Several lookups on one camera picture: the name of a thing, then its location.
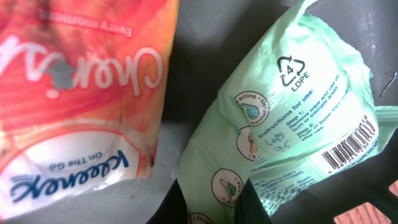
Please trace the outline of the green wet wipes pack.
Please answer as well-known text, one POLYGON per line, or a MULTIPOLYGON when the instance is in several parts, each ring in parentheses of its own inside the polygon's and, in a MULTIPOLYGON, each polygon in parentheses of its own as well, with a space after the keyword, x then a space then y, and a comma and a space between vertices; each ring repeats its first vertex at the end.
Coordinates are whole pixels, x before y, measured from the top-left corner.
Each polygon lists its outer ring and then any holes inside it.
POLYGON ((376 106, 361 54, 320 18, 287 10, 225 81, 177 165, 189 223, 232 223, 246 182, 273 214, 378 155, 397 107, 376 106))

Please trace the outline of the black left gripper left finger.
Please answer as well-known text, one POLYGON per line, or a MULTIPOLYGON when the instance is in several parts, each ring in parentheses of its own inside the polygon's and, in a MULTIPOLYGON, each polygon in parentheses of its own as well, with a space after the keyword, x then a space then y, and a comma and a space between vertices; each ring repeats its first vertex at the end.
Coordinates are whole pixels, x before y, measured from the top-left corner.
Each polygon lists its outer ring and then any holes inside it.
POLYGON ((177 179, 174 180, 167 195, 147 224, 187 224, 187 204, 177 179))

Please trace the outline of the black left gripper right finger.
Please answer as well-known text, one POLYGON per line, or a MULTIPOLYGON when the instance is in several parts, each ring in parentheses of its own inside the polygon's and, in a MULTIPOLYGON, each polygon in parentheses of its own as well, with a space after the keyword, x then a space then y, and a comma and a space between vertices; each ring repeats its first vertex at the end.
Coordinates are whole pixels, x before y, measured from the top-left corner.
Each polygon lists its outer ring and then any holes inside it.
POLYGON ((245 183, 234 213, 235 224, 272 224, 250 179, 245 183))

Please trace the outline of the orange Kleenex tissue pack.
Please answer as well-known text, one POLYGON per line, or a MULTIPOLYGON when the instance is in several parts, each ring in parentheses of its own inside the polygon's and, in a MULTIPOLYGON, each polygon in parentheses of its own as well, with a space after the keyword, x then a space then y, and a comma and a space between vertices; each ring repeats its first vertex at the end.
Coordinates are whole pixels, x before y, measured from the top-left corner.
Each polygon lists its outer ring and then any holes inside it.
POLYGON ((1 220, 156 160, 177 0, 1 0, 1 220))

